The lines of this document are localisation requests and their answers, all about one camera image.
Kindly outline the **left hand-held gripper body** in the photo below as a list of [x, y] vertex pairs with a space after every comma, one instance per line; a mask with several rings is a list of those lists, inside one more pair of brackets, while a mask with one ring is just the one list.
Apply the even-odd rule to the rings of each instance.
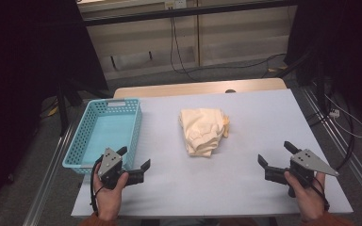
[[[123, 169], [123, 156], [117, 154], [110, 148], [106, 148], [98, 176], [105, 188], [114, 189], [120, 179], [121, 175], [125, 172]], [[144, 182], [144, 172], [139, 169], [132, 169], [128, 172], [127, 186], [141, 184]]]

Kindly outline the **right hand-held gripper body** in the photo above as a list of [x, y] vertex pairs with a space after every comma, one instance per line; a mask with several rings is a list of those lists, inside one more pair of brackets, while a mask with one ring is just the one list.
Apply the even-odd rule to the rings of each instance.
[[291, 198], [295, 198], [295, 192], [285, 177], [286, 171], [293, 175], [303, 188], [312, 186], [316, 172], [339, 176], [335, 169], [308, 149], [294, 152], [289, 160], [288, 168], [272, 167], [267, 161], [264, 161], [264, 170], [264, 178], [267, 181], [289, 186], [288, 194]]

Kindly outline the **light blue plastic basket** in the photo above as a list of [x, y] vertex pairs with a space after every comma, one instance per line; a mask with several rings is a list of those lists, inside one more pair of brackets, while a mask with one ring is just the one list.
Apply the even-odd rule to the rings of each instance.
[[79, 174], [91, 173], [106, 148], [127, 148], [123, 168], [133, 169], [142, 113], [139, 99], [101, 99], [87, 104], [62, 166]]

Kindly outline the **cream garment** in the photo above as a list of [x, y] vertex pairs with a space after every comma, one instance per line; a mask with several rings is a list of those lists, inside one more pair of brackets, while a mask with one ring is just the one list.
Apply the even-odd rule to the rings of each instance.
[[179, 123], [189, 156], [210, 157], [221, 139], [229, 136], [230, 120], [220, 109], [182, 109]]

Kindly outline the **person's left hand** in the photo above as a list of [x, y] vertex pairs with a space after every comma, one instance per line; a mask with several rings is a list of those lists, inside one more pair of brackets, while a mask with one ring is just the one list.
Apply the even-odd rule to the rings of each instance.
[[119, 215], [122, 203], [122, 192], [128, 180], [128, 173], [121, 175], [114, 189], [107, 189], [99, 179], [98, 171], [101, 164], [96, 166], [93, 175], [93, 189], [97, 201], [98, 218], [104, 221], [115, 221]]

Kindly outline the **person's right hand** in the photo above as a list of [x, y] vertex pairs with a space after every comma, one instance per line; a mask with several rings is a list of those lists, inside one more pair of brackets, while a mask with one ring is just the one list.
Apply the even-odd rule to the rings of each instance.
[[298, 179], [288, 171], [284, 173], [286, 180], [294, 189], [303, 222], [321, 218], [324, 214], [323, 198], [312, 188], [303, 188]]

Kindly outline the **white table sheet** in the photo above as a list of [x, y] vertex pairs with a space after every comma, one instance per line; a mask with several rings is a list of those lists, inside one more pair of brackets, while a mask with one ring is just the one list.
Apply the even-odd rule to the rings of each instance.
[[[149, 161], [143, 183], [123, 191], [122, 218], [221, 218], [296, 214], [286, 186], [264, 178], [257, 158], [286, 168], [284, 143], [323, 152], [288, 89], [143, 98], [135, 165]], [[188, 155], [178, 115], [219, 108], [229, 136], [210, 157]]]

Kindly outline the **black metal stand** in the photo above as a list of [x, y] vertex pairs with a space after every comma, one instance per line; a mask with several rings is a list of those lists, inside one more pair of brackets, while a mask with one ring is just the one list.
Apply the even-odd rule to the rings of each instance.
[[109, 98], [109, 95], [101, 90], [94, 89], [93, 87], [87, 86], [75, 79], [59, 79], [57, 85], [57, 99], [61, 123], [61, 136], [65, 134], [69, 127], [66, 102], [69, 102], [71, 106], [80, 106], [82, 104], [82, 98], [78, 93], [80, 90], [85, 90], [87, 93], [101, 99]]

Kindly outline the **wooden table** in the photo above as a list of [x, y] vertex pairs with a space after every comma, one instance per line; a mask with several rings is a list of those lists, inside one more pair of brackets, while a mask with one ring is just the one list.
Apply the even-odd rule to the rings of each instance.
[[119, 88], [114, 92], [114, 98], [122, 99], [130, 97], [144, 98], [225, 93], [227, 89], [234, 89], [236, 92], [250, 92], [286, 88], [287, 86], [281, 78], [262, 78]]

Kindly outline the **black curtain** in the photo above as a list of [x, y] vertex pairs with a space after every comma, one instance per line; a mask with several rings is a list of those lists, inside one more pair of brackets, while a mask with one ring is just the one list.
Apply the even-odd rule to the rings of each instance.
[[324, 74], [362, 114], [362, 0], [298, 0], [284, 62], [305, 54], [298, 83], [308, 84], [322, 62]]
[[25, 154], [45, 98], [106, 88], [76, 0], [0, 0], [0, 189]]

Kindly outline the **black horizontal bar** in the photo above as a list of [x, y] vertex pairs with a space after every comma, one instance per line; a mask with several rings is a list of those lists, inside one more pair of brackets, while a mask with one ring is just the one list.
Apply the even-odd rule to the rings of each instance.
[[85, 19], [84, 26], [96, 26], [105, 24], [123, 24], [131, 22], [158, 20], [166, 18], [177, 18], [195, 15], [206, 15], [224, 12], [234, 12], [243, 10], [255, 10], [264, 8], [280, 8], [297, 6], [301, 0], [259, 0], [249, 3], [226, 4], [209, 7], [167, 9], [153, 12], [143, 12], [118, 16], [92, 17]]

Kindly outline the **aluminium rail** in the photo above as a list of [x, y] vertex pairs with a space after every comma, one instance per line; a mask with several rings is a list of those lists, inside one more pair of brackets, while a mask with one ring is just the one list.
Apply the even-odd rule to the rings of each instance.
[[352, 218], [362, 223], [362, 118], [342, 96], [335, 94], [326, 103], [340, 111], [336, 119], [320, 111], [315, 88], [294, 91], [300, 108], [329, 164], [337, 169], [337, 180], [353, 208]]
[[38, 192], [25, 216], [23, 226], [38, 226], [41, 214], [43, 212], [44, 206], [46, 205], [50, 190], [56, 178], [58, 168], [61, 165], [65, 148], [70, 141], [72, 131], [73, 130], [68, 127], [60, 134], [58, 145], [55, 148], [52, 159], [48, 165], [48, 169], [43, 176]]

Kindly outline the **white wall outlet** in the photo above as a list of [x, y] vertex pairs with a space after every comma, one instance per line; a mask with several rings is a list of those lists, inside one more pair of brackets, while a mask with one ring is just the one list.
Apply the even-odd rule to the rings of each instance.
[[166, 0], [165, 9], [181, 9], [187, 7], [187, 0]]

